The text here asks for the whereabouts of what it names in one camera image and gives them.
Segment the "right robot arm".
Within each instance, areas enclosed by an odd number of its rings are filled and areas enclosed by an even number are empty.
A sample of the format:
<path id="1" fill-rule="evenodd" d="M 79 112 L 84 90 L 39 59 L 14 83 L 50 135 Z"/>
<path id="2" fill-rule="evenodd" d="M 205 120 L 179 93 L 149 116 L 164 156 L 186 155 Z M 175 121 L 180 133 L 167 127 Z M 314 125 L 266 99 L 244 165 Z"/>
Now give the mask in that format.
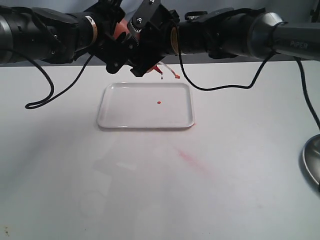
<path id="1" fill-rule="evenodd" d="M 174 55 L 207 53 L 216 60 L 238 56 L 265 59 L 270 53 L 320 58 L 319 23 L 288 23 L 263 8 L 194 11 L 180 21 L 177 12 L 159 0 L 145 0 L 127 27 L 138 36 L 137 52 L 129 60 L 136 77 Z"/>

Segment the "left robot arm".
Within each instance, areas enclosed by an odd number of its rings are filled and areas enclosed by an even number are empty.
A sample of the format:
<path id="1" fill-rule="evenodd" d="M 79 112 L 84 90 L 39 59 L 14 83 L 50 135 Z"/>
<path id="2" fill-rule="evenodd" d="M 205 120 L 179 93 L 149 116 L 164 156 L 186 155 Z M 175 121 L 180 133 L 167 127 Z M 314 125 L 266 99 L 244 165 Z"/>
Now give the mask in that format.
<path id="1" fill-rule="evenodd" d="M 99 0 L 85 11 L 62 13 L 42 7 L 0 7 L 0 62 L 29 59 L 71 64 L 91 54 L 115 74 L 137 50 L 138 40 L 125 31 L 114 37 L 125 12 L 119 0 Z"/>

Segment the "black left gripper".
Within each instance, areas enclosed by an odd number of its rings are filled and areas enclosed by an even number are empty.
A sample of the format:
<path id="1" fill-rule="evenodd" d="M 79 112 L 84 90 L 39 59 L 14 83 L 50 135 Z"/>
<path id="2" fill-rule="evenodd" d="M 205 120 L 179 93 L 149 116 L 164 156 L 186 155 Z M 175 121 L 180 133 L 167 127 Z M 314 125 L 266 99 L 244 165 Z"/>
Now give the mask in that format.
<path id="1" fill-rule="evenodd" d="M 106 71 L 116 74 L 135 53 L 135 38 L 121 25 L 125 12 L 120 0 L 99 0 L 89 7 L 97 25 L 97 39 L 89 53 L 103 61 Z"/>

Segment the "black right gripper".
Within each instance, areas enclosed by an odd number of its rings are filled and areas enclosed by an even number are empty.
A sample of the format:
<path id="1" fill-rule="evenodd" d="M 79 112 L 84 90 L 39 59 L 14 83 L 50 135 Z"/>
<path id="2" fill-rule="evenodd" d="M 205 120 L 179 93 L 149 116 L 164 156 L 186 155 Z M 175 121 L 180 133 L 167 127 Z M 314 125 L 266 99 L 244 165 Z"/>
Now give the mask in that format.
<path id="1" fill-rule="evenodd" d="M 137 39 L 137 51 L 130 58 L 136 77 L 142 77 L 168 53 L 173 23 L 179 22 L 176 10 L 168 10 L 160 0 L 144 0 L 129 21 L 129 31 Z"/>

